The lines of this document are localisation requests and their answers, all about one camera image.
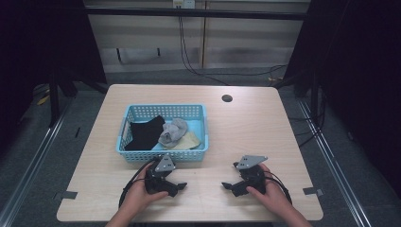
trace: black cable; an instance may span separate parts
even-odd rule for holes
[[[298,148],[302,147],[303,145],[305,145],[307,142],[309,142],[310,140],[313,139],[313,137],[315,137],[315,135],[317,135],[318,133],[322,132],[323,129],[323,125],[324,125],[324,120],[325,120],[325,105],[326,105],[326,96],[324,95],[323,92],[321,92],[322,94],[322,100],[321,100],[321,113],[319,114],[319,116],[322,117],[322,123],[319,123],[316,131],[313,132],[312,136],[309,137],[308,139],[306,139],[303,143],[301,143],[300,145],[298,145]]]
[[[224,82],[222,80],[210,78],[210,77],[207,77],[207,76],[245,76],[245,77],[253,77],[253,76],[262,76],[262,75],[265,75],[265,74],[270,74],[270,77],[272,78],[272,72],[277,71],[280,68],[283,68],[283,67],[287,66],[287,64],[274,65],[274,66],[272,66],[270,68],[269,71],[262,72],[262,73],[256,73],[256,74],[235,74],[235,73],[209,73],[209,74],[206,74],[206,73],[199,73],[192,67],[192,65],[190,63],[190,60],[189,60],[189,57],[188,57],[188,53],[186,51],[185,37],[183,35],[183,18],[182,17],[179,17],[179,25],[180,25],[180,46],[181,46],[181,55],[182,55],[183,65],[185,66],[185,68],[190,73],[195,74],[197,76],[205,77],[205,78],[208,78],[208,79],[213,79],[213,80],[215,80],[217,82],[220,82],[220,83],[223,83],[225,85],[230,86],[230,84],[228,84],[228,83],[226,83],[226,82]],[[186,65],[186,62],[184,60],[183,55],[185,55],[188,65]]]
[[[138,179],[135,180],[135,178],[138,176],[138,174],[151,162],[155,161],[157,159],[157,157],[154,157],[152,159],[150,159],[149,161],[145,162],[143,166],[141,166],[138,171],[136,171],[136,173],[133,175],[133,177],[130,179],[130,181],[127,183],[127,185],[123,188],[123,192],[121,193],[120,196],[120,201],[118,202],[118,207],[121,206],[121,204],[123,203],[125,196],[127,195],[128,190],[130,190],[130,188],[132,187],[132,185],[140,180],[144,180],[144,179]]]
[[[265,179],[271,180],[271,181],[277,183],[277,184],[281,187],[281,189],[282,189],[283,192],[284,192],[284,195],[286,195],[286,197],[287,197],[287,200],[289,201],[289,203],[292,204],[292,199],[291,199],[291,196],[289,195],[289,191],[288,191],[288,189],[284,186],[284,184],[283,184],[283,182],[280,180],[280,178],[278,178],[275,174],[273,174],[273,173],[270,172],[270,171],[264,171],[264,172],[267,172],[267,173],[271,174],[272,176],[274,176],[275,178],[277,178],[277,180],[276,180],[276,179],[274,179],[274,178],[266,177],[266,176],[265,176]]]
[[[184,35],[183,35],[183,18],[182,18],[182,17],[179,17],[178,20],[179,20],[179,24],[180,24],[181,58],[182,58],[182,60],[183,60],[183,65],[185,66],[185,68],[186,68],[190,73],[192,73],[192,74],[195,74],[195,75],[200,76],[200,77],[212,79],[212,80],[217,81],[217,82],[220,82],[220,83],[222,83],[222,84],[224,84],[224,85],[230,86],[230,84],[228,84],[228,83],[226,83],[226,82],[224,82],[224,81],[221,81],[221,80],[219,80],[219,79],[214,79],[214,78],[207,77],[207,76],[205,76],[205,75],[203,75],[203,74],[200,74],[200,73],[198,73],[197,71],[195,71],[195,69],[192,67],[192,65],[191,65],[191,63],[190,63],[190,61],[189,61],[188,53],[187,53],[187,51],[186,51],[185,38],[184,38]],[[183,53],[185,53],[186,60],[187,60],[187,63],[188,63],[188,65],[189,65],[189,68],[188,68],[188,66],[187,66],[186,63],[185,63],[185,60],[184,60],[184,58],[183,58]]]

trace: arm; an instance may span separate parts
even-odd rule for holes
[[[138,174],[136,179],[144,179],[149,166],[150,164]],[[150,195],[145,188],[145,182],[137,181],[132,185],[124,202],[106,226],[128,226],[138,213],[144,211],[152,202],[161,200],[166,196],[168,196],[167,192]]]
[[[269,169],[261,164],[264,171]],[[266,180],[266,193],[263,195],[253,187],[248,186],[247,191],[257,198],[268,210],[280,217],[288,226],[312,226],[305,217],[296,210],[287,200],[283,191],[275,182]]]

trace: blue basket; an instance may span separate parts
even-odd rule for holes
[[[173,118],[181,118],[188,125],[187,131],[192,131],[200,139],[200,145],[193,149],[174,150],[164,149],[161,144],[152,150],[125,150],[132,141],[130,123],[145,123],[156,116],[162,116],[166,123]],[[200,162],[204,152],[209,148],[209,135],[206,121],[206,108],[201,104],[141,104],[130,105],[124,113],[118,134],[116,150],[127,162],[146,162],[151,158],[168,153],[174,162]]]

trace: wooden table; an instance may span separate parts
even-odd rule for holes
[[[230,95],[232,102],[222,96]],[[243,155],[264,155],[264,163],[288,188],[294,206],[309,220],[323,217],[304,160],[277,91],[265,87],[113,85],[105,97],[64,199],[60,221],[108,221],[117,211],[122,188],[142,164],[129,164],[115,151],[127,106],[202,103],[206,107],[209,149],[202,162],[177,163],[167,179],[187,182],[175,198],[153,203],[135,218],[144,222],[277,221],[251,195],[235,197],[221,182],[241,181],[233,168]]]

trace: black curtain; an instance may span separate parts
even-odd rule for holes
[[[0,1],[0,147],[16,130],[33,88],[48,83],[50,74],[58,72],[62,81],[107,82],[88,16],[36,10],[49,6],[83,7],[83,2]]]

